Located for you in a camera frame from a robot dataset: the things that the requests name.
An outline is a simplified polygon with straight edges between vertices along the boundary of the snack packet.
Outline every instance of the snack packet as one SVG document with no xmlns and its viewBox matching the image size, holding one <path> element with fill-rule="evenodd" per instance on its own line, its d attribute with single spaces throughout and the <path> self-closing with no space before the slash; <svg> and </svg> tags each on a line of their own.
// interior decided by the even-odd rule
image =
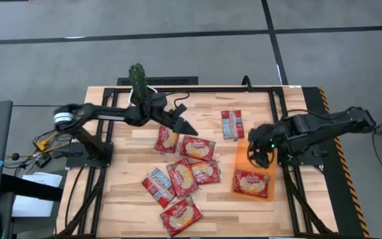
<svg viewBox="0 0 382 239">
<path fill-rule="evenodd" d="M 174 195 L 172 195 L 154 176 L 147 174 L 142 185 L 148 190 L 148 192 L 156 199 L 156 201 L 163 207 L 166 208 L 167 205 L 173 200 Z"/>
<path fill-rule="evenodd" d="M 182 197 L 198 189 L 196 179 L 188 161 L 184 158 L 176 163 L 166 166 L 172 180 L 176 196 Z"/>
<path fill-rule="evenodd" d="M 220 181 L 220 170 L 216 160 L 190 163 L 197 184 L 216 183 Z"/>
<path fill-rule="evenodd" d="M 155 168 L 151 171 L 151 175 L 154 176 L 160 183 L 163 184 L 165 188 L 174 196 L 175 190 L 173 189 L 172 182 L 168 179 L 168 177 L 160 171 L 159 168 Z"/>
<path fill-rule="evenodd" d="M 194 204 L 191 196 L 188 196 L 160 214 L 160 217 L 169 236 L 175 236 L 201 219 L 203 214 Z"/>
<path fill-rule="evenodd" d="M 163 125 L 159 128 L 159 137 L 157 138 L 154 149 L 163 153 L 175 153 L 178 145 L 179 134 Z"/>
<path fill-rule="evenodd" d="M 234 192 L 262 198 L 268 197 L 269 176 L 237 169 L 232 183 Z"/>
<path fill-rule="evenodd" d="M 224 139 L 243 139 L 244 128 L 241 110 L 224 110 L 221 112 Z"/>
<path fill-rule="evenodd" d="M 215 141 L 185 135 L 182 140 L 179 154 L 195 159 L 212 160 L 215 151 L 215 144 Z"/>
</svg>

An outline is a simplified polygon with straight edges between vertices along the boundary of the orange plastic tray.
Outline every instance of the orange plastic tray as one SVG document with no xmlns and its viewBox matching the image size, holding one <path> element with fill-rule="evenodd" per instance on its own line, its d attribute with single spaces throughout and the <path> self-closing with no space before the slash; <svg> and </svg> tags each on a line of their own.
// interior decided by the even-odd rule
<svg viewBox="0 0 382 239">
<path fill-rule="evenodd" d="M 268 185 L 268 197 L 264 199 L 261 197 L 245 195 L 242 193 L 234 192 L 233 191 L 233 181 L 231 182 L 231 192 L 235 195 L 240 195 L 243 197 L 250 197 L 252 199 L 272 202 L 274 200 L 275 181 L 277 178 L 277 150 L 275 149 L 275 157 L 274 157 L 272 163 L 269 165 L 269 168 L 264 169 L 264 168 L 255 167 L 249 162 L 249 160 L 247 159 L 247 148 L 248 147 L 249 147 L 249 142 L 247 139 L 242 139 L 242 140 L 238 141 L 237 155 L 235 158 L 234 174 L 235 174 L 235 170 L 239 169 L 239 170 L 243 170 L 243 171 L 249 171 L 252 173 L 258 173 L 258 174 L 270 176 L 269 185 Z M 272 157 L 272 153 L 268 154 L 268 158 L 271 158 L 271 157 Z"/>
</svg>

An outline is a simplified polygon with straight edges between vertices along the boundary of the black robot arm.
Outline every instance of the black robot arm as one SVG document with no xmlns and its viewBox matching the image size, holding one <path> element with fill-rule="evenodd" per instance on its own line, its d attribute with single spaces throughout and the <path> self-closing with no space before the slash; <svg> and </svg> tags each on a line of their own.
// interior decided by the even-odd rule
<svg viewBox="0 0 382 239">
<path fill-rule="evenodd" d="M 369 133 L 375 121 L 367 110 L 350 107 L 329 114 L 300 114 L 281 119 L 275 125 L 263 124 L 249 133 L 249 158 L 268 167 L 267 153 L 274 148 L 290 156 L 304 153 L 310 146 L 345 133 Z"/>
<path fill-rule="evenodd" d="M 186 110 L 180 104 L 175 110 L 166 112 L 166 97 L 156 93 L 138 106 L 113 108 L 93 104 L 68 104 L 54 111 L 54 126 L 60 133 L 70 133 L 90 120 L 124 121 L 128 125 L 143 126 L 154 120 L 175 133 L 198 135 L 197 131 L 179 115 Z"/>
</svg>

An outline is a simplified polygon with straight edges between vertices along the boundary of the green cactus toy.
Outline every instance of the green cactus toy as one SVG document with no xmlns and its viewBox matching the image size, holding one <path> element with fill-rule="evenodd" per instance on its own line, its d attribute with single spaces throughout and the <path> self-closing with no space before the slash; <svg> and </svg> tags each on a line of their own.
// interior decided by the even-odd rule
<svg viewBox="0 0 382 239">
<path fill-rule="evenodd" d="M 147 78 L 142 64 L 133 64 L 129 69 L 129 81 L 133 88 L 133 95 L 139 102 L 144 102 L 148 94 Z"/>
</svg>

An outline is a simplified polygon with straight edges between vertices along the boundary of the wooden tabletop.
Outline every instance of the wooden tabletop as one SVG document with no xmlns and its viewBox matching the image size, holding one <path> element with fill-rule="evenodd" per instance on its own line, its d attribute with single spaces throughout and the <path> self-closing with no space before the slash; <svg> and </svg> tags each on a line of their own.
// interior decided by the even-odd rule
<svg viewBox="0 0 382 239">
<path fill-rule="evenodd" d="M 103 89 L 104 87 L 89 87 L 85 102 L 101 105 Z M 306 109 L 301 88 L 287 86 L 284 87 L 284 93 L 288 110 Z M 177 97 L 181 96 L 168 96 L 166 109 L 174 107 L 173 100 Z M 120 93 L 117 106 L 126 108 L 127 99 L 127 93 Z M 273 122 L 268 93 L 191 93 L 188 99 L 180 103 L 188 108 L 181 116 L 196 128 L 199 136 L 216 141 L 215 154 L 220 161 L 222 181 L 218 184 L 201 185 L 200 190 L 192 194 L 204 217 L 178 236 L 292 236 L 283 173 L 279 168 L 273 202 L 261 202 L 230 193 L 237 142 L 223 139 L 220 112 L 241 110 L 247 135 L 252 127 Z M 277 107 L 281 116 L 278 99 Z M 91 134 L 96 133 L 96 127 L 97 121 L 85 125 Z M 163 208 L 141 184 L 146 173 L 155 167 L 166 173 L 166 165 L 180 159 L 178 155 L 168 157 L 153 150 L 158 130 L 159 124 L 153 121 L 143 127 L 114 123 L 113 159 L 105 178 L 97 237 L 166 236 L 159 216 Z M 300 168 L 308 204 L 329 229 L 337 231 L 323 174 L 311 166 Z M 58 231 L 64 228 L 68 197 L 78 171 L 79 169 L 72 169 L 68 172 L 58 212 Z M 82 205 L 87 176 L 88 169 L 84 169 L 73 193 L 68 212 L 69 221 Z M 296 207 L 300 230 L 304 232 L 302 211 L 297 202 Z M 93 210 L 94 206 L 91 205 L 85 232 L 90 231 Z"/>
</svg>

